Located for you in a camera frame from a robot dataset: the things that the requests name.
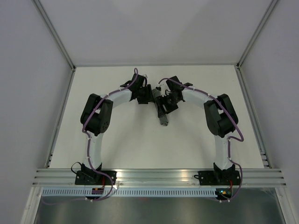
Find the grey cloth napkin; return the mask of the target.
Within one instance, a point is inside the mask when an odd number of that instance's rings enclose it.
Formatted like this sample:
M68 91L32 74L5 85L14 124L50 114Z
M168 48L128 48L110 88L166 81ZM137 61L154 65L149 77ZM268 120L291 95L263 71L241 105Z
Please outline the grey cloth napkin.
M154 88L154 89L152 89L152 95L153 95L154 104L155 104L155 107L156 107L156 110L157 110L157 116L158 116L159 121L160 121L160 125L168 126L169 121L168 121L167 115L163 114L161 117L159 116L159 106L158 106L158 103L157 103L156 99L159 96L161 96L161 91L157 88Z

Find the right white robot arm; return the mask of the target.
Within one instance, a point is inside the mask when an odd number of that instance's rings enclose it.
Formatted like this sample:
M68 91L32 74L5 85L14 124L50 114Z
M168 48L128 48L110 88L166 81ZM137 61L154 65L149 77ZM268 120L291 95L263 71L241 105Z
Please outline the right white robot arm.
M205 91L195 88L192 84L182 84L177 76L165 78L168 93L155 96L157 115L163 125L167 115L178 109L178 102L184 101L203 108L206 125L215 140L215 161L212 171L198 171L194 178L201 186L232 186L241 185L242 171L236 170L239 165L232 161L230 140L232 133L239 131L238 117L227 94L214 97Z

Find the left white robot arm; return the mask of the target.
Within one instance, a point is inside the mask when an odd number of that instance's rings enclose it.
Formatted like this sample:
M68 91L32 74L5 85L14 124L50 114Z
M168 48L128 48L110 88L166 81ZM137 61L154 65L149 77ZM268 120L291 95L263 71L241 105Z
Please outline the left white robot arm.
M139 104L154 101L147 78L139 75L137 68L134 68L132 79L119 89L103 96L93 93L88 97L80 117L82 132L87 135L87 158L75 172L75 185L115 185L116 172L102 170L102 139L110 125L112 110L132 100Z

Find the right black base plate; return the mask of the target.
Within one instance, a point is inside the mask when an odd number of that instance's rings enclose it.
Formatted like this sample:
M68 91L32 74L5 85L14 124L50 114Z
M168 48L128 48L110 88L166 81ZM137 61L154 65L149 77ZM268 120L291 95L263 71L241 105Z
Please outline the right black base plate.
M241 183L241 176L238 171L220 175L212 170L200 170L193 177L199 181L200 186L237 186Z

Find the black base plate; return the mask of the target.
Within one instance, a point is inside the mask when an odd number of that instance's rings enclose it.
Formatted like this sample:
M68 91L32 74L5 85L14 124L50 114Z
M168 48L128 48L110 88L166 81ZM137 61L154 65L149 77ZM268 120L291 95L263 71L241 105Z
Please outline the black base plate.
M78 171L75 178L75 185L100 185L112 186L116 182L116 171L103 171L103 174L95 172Z
M193 177L199 181L200 186L237 186L241 183L241 176L238 171L220 175L212 170L200 170Z

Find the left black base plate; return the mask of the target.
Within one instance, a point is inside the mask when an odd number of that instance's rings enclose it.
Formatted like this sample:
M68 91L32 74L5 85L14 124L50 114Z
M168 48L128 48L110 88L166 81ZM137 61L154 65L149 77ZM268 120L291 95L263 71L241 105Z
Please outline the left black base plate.
M112 186L116 182L116 171L103 171L103 174L95 172L78 171L75 178L75 185L100 185Z

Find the left aluminium frame post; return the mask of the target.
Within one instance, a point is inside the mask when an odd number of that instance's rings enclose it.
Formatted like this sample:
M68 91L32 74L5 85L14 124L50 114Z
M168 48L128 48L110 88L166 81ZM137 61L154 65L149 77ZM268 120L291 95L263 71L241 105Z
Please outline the left aluminium frame post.
M72 71L75 70L76 66L74 65L71 57L69 56L61 38L59 37L58 32L56 31L50 17L48 16L43 4L40 0L32 0L33 5L35 6L36 10L40 14L41 19L43 20L44 24L46 25L47 29L49 30L54 42L56 43L60 53L62 54L63 58L66 60L68 66Z

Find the aluminium frame post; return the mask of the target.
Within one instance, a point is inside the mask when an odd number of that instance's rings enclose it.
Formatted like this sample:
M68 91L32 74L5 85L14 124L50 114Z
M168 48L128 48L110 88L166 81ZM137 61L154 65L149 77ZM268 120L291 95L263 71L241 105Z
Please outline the aluminium frame post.
M276 9L276 7L278 6L280 0L271 0L268 7L266 8L258 26L256 27L253 35L251 36L245 50L243 51L239 61L236 63L236 67L238 69L241 68L241 66L244 64L246 58L248 57L251 49L253 48L255 42L257 41L257 39L259 38L261 32L263 31L263 29L266 26L266 23L268 22L268 20L270 19L272 13L274 12L274 10Z
M43 20L44 24L46 25L47 29L49 30L54 42L56 43L60 53L62 54L63 58L66 60L68 66L72 71L75 70L76 66L74 65L71 57L69 56L61 38L59 37L58 32L56 31L50 17L48 16L43 4L40 0L32 0L33 5L35 6L36 10L40 14L41 19Z

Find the aluminium mounting rail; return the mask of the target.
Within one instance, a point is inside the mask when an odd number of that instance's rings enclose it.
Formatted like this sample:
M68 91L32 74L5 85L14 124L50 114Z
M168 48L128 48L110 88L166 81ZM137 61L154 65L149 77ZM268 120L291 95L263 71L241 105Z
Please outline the aluminium mounting rail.
M118 187L196 187L196 169L116 169ZM243 169L243 188L285 188L283 173L276 168ZM75 185L75 174L69 169L43 168L34 174L34 187L69 187Z

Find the right aluminium frame post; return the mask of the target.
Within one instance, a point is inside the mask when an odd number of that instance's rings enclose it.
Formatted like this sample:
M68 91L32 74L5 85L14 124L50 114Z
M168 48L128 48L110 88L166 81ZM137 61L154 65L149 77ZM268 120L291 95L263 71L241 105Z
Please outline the right aluminium frame post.
M280 0L271 0L268 7L266 8L258 26L256 27L253 35L251 36L245 50L243 51L239 61L236 63L236 67L238 69L241 68L241 66L244 64L246 58L248 57L251 49L253 48L255 42L257 41L257 39L259 38L261 32L263 31L263 29L266 26L266 23L268 22L268 20L270 19L272 13L274 12L274 10L276 9L276 7L278 6Z

